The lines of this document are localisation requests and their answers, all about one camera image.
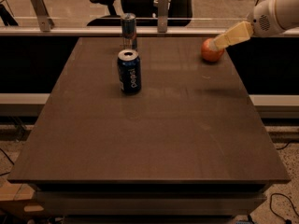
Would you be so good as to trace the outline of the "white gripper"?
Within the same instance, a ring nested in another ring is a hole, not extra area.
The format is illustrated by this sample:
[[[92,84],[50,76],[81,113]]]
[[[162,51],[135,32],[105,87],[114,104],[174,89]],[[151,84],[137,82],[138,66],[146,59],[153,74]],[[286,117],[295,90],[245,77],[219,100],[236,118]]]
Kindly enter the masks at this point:
[[[208,42],[212,51],[220,51],[247,40],[253,36],[269,37],[279,35],[284,29],[279,25],[276,15],[276,0],[264,0],[248,15],[249,21],[242,21],[227,29]]]

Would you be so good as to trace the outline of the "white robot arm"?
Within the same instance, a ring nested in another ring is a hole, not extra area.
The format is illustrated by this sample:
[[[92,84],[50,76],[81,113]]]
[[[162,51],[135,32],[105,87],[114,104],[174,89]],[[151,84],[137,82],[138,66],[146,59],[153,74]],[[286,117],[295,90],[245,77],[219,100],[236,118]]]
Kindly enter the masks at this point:
[[[299,26],[299,0],[264,0],[239,22],[207,41],[211,51],[250,40],[253,36],[270,37]]]

